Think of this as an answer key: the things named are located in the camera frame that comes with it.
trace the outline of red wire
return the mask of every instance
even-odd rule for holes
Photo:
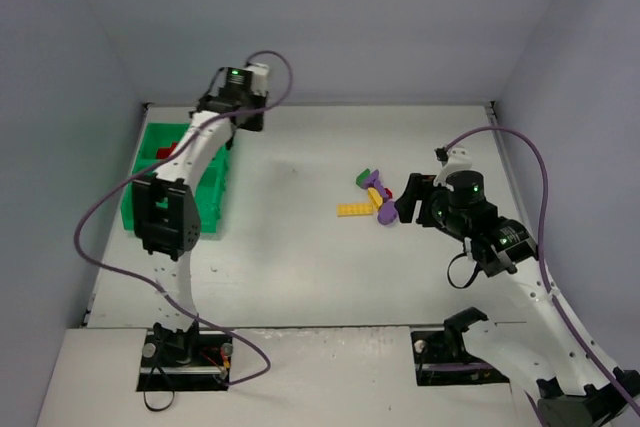
[[[207,359],[209,362],[211,362],[213,365],[215,365],[216,367],[220,368],[220,366],[216,363],[215,360],[213,360],[211,357],[209,357],[207,354],[205,354],[204,352],[200,352],[200,355],[202,355],[205,359]]]

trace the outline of purple toy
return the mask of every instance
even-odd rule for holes
[[[382,225],[389,225],[398,218],[398,211],[393,200],[388,200],[380,206],[378,210],[378,222]]]
[[[389,200],[389,194],[387,194],[387,191],[384,190],[384,187],[382,186],[382,182],[380,182],[379,177],[380,177],[380,171],[378,169],[374,170],[362,181],[361,187],[364,190],[367,190],[369,187],[373,187],[378,191],[378,193],[380,194],[380,197],[382,197],[382,200],[386,202],[387,200]]]

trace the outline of screw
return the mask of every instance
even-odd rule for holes
[[[427,343],[424,340],[416,340],[413,344],[413,350],[416,354],[421,354],[426,347]]]
[[[222,344],[222,346],[220,347],[220,352],[222,352],[227,357],[231,357],[231,354],[233,354],[233,345],[229,344],[228,342]]]
[[[156,346],[151,342],[144,344],[144,346],[142,347],[142,357],[144,357],[145,359],[150,359],[154,355],[156,355]]]

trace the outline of toy pieces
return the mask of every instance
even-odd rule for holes
[[[173,149],[176,148],[176,145],[178,145],[177,142],[172,142],[171,143],[171,147],[158,149],[156,151],[156,159],[157,160],[161,160],[161,159],[166,159],[167,157],[169,157],[171,155],[171,153],[173,152]]]
[[[369,187],[367,189],[367,194],[369,194],[369,198],[371,199],[371,202],[373,203],[375,209],[380,210],[380,207],[382,207],[384,200],[382,200],[382,196],[378,193],[378,191],[373,187]]]
[[[373,204],[363,202],[360,204],[338,204],[338,217],[356,217],[360,215],[373,215]]]
[[[364,169],[362,173],[356,177],[356,185],[361,189],[366,189],[367,187],[364,185],[364,179],[369,177],[369,174],[371,174],[371,171],[369,169]]]
[[[378,210],[378,222],[382,225],[389,225],[398,218],[398,211],[393,200],[387,200]]]
[[[358,179],[360,179],[360,177],[368,171],[369,169],[362,172],[362,174],[358,176]],[[361,182],[359,185],[360,185],[360,188],[362,189],[368,189],[370,187],[373,187],[378,191],[378,194],[380,194],[380,197],[382,197],[382,200],[384,201],[389,200],[389,195],[384,190],[384,187],[382,186],[382,182],[380,182],[380,171],[378,169],[374,170],[373,172],[369,172],[369,175],[367,175],[364,179],[361,179]]]

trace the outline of red object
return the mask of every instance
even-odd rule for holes
[[[164,148],[158,149],[156,151],[156,159],[161,160],[169,157],[171,155],[171,152],[173,152],[173,149],[176,148],[176,145],[178,145],[177,142],[172,142],[171,147],[164,147]]]

